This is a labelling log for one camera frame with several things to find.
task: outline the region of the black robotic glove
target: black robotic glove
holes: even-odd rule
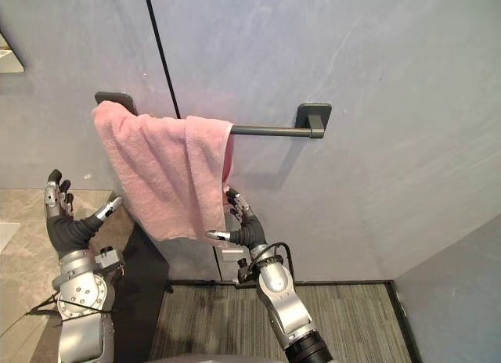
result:
[[[231,213],[240,221],[241,229],[235,232],[209,230],[207,236],[211,239],[240,244],[249,250],[261,244],[266,244],[265,231],[249,203],[235,189],[229,189],[226,196],[229,203],[233,205]]]
[[[45,217],[50,242],[59,258],[76,250],[88,250],[88,243],[103,222],[122,204],[122,198],[104,204],[92,216],[73,219],[73,194],[68,193],[70,181],[59,185],[62,175],[54,170],[45,186]]]

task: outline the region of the black vertical line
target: black vertical line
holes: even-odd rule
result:
[[[175,115],[178,117],[178,119],[181,119],[181,115],[179,114],[178,102],[175,99],[174,87],[172,86],[171,75],[169,74],[169,69],[167,68],[167,61],[165,60],[164,47],[162,46],[162,41],[160,40],[160,34],[158,33],[157,21],[155,20],[155,13],[153,12],[153,6],[151,4],[151,0],[146,0],[146,5],[148,6],[148,13],[150,13],[151,25],[153,27],[155,39],[157,40],[158,52],[160,53],[160,59],[162,60],[162,66],[164,67],[165,78],[167,79],[169,91],[171,92]]]
[[[216,264],[218,265],[219,277],[222,280],[222,273],[221,273],[221,267],[219,266],[218,253],[216,252],[216,247],[212,246],[212,249],[214,250],[214,258],[216,259]]]

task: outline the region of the mirror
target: mirror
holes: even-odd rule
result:
[[[0,74],[18,74],[19,72],[24,72],[24,67],[0,34]]]

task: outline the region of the striped carpet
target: striped carpet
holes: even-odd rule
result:
[[[165,294],[151,359],[238,354],[287,361],[255,289],[174,286]],[[384,285],[298,286],[340,363],[410,363]]]

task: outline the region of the gray metal bar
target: gray metal bar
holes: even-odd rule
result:
[[[260,126],[233,126],[232,135],[259,135],[259,136],[294,136],[309,138],[312,135],[311,128],[281,128]]]

